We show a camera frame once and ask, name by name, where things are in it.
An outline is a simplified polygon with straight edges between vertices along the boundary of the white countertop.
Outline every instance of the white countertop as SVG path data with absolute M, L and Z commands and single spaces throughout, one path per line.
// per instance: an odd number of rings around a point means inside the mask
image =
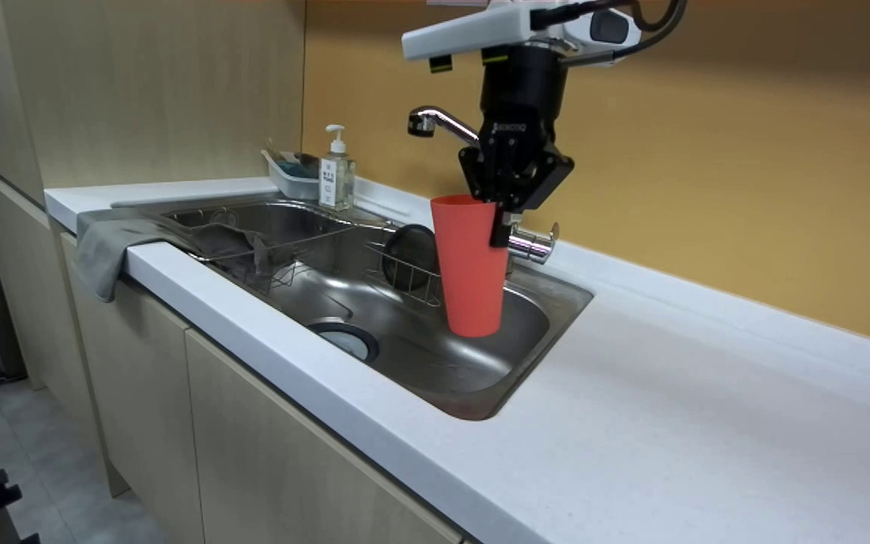
M 49 215 L 270 183 L 49 192 Z M 363 204 L 428 222 L 427 200 Z M 173 246 L 127 273 L 480 540 L 870 540 L 870 340 L 559 246 L 589 310 L 482 423 L 452 421 Z

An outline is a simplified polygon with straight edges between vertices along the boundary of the red cup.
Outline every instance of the red cup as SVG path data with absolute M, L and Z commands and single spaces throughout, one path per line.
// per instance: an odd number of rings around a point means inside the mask
M 493 248 L 495 206 L 467 194 L 433 200 L 446 330 L 486 340 L 502 328 L 508 248 Z

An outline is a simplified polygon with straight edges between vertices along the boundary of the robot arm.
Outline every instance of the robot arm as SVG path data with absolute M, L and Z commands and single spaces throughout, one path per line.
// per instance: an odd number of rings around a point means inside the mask
M 681 10 L 686 0 L 670 0 L 668 15 L 646 24 L 636 0 L 495 0 L 486 11 L 401 36 L 406 58 L 428 60 L 433 73 L 446 73 L 452 54 L 482 54 L 482 126 L 458 165 L 471 198 L 497 209 L 493 246 L 502 248 L 512 217 L 538 209 L 574 169 L 555 148 L 567 66 L 633 54 L 670 33 Z

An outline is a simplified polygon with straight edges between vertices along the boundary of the kitchen sink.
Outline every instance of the kitchen sink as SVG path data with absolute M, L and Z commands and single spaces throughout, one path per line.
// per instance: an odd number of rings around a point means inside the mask
M 433 260 L 392 251 L 401 230 L 371 212 L 327 215 L 271 198 L 142 215 L 233 285 L 462 421 L 493 418 L 593 300 L 512 263 L 502 330 L 458 340 L 446 330 Z

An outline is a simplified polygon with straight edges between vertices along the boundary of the gray cloth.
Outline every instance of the gray cloth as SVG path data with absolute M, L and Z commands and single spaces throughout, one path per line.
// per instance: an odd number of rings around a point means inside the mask
M 76 276 L 99 300 L 112 304 L 113 282 L 125 268 L 127 248 L 146 246 L 146 242 L 180 246 L 154 217 L 142 217 L 135 212 L 85 215 L 85 217 L 79 217 Z

